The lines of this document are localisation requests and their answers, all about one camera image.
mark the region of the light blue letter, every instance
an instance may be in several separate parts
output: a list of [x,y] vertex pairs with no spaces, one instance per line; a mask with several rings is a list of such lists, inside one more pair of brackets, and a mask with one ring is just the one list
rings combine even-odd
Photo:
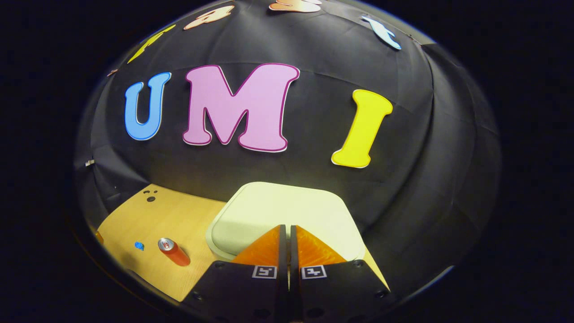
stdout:
[[148,140],[160,130],[161,110],[164,96],[164,85],[172,77],[170,72],[159,73],[152,77],[148,86],[152,89],[149,97],[149,117],[142,124],[138,121],[138,97],[144,87],[142,82],[136,83],[126,90],[126,130],[136,140]]
[[363,18],[363,20],[365,20],[365,21],[368,21],[371,24],[371,27],[373,28],[373,31],[375,32],[375,34],[377,34],[377,36],[379,36],[387,44],[391,45],[394,48],[401,49],[401,46],[389,36],[389,35],[391,35],[394,37],[395,36],[394,33],[392,31],[386,29],[385,26],[382,25],[382,23],[380,23],[378,21],[374,21],[374,20],[367,18],[365,16],[363,16],[361,18]]

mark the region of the yellow letter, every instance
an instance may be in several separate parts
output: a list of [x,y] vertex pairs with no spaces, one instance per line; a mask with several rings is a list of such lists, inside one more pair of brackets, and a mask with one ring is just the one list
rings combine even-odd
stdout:
[[393,111],[393,105],[386,98],[367,90],[353,91],[357,103],[355,119],[343,148],[333,153],[333,164],[363,168],[371,162],[369,151],[379,131],[383,118]]
[[143,53],[145,51],[146,47],[151,45],[154,41],[156,41],[158,38],[160,38],[161,35],[163,35],[167,31],[169,31],[173,27],[175,27],[175,25],[167,27],[164,30],[162,30],[162,31],[158,32],[157,34],[153,35],[152,37],[150,37],[150,39],[148,39],[148,41],[146,41],[145,44],[142,45],[142,47],[140,49],[138,49],[137,52],[135,52],[134,56],[132,58],[130,58],[130,60],[127,61],[127,63],[129,64],[132,60],[134,60],[136,57],[141,55],[141,53]]
[[316,12],[321,10],[319,0],[277,0],[269,9],[278,11]]
[[188,30],[188,29],[191,29],[193,27],[197,27],[201,24],[206,24],[208,22],[220,20],[221,18],[227,17],[231,14],[230,13],[231,9],[233,9],[234,7],[235,6],[226,6],[226,7],[217,8],[215,10],[208,12],[208,13],[204,13],[201,16],[199,16],[198,18],[195,18],[194,21],[188,23],[187,26],[183,27],[183,30]]

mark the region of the letter m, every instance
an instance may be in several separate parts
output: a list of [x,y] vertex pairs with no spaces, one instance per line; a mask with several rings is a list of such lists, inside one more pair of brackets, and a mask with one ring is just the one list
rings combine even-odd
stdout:
[[247,115],[245,131],[238,138],[241,146],[266,152],[286,150],[287,140],[282,135],[283,108],[289,85],[298,77],[296,67],[263,64],[254,69],[233,94],[219,66],[192,69],[186,76],[191,92],[188,130],[183,140],[190,145],[209,144],[212,136],[205,129],[205,118],[209,117],[219,141],[227,145]]

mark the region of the soda can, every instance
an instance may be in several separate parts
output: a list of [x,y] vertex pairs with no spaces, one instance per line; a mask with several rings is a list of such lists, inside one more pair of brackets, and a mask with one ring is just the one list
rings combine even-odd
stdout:
[[180,266],[187,266],[191,262],[189,257],[173,240],[168,238],[161,238],[157,242],[160,251],[163,252],[174,263]]

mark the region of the wooden board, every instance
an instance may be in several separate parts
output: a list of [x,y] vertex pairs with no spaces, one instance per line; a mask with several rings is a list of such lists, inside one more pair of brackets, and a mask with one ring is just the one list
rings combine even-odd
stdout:
[[[217,260],[205,233],[225,204],[150,184],[115,209],[98,231],[105,249],[121,266],[181,302]],[[180,267],[161,253],[157,241],[163,237],[175,241],[191,264]],[[136,241],[143,243],[143,251],[134,246]],[[364,260],[387,285],[369,250]]]

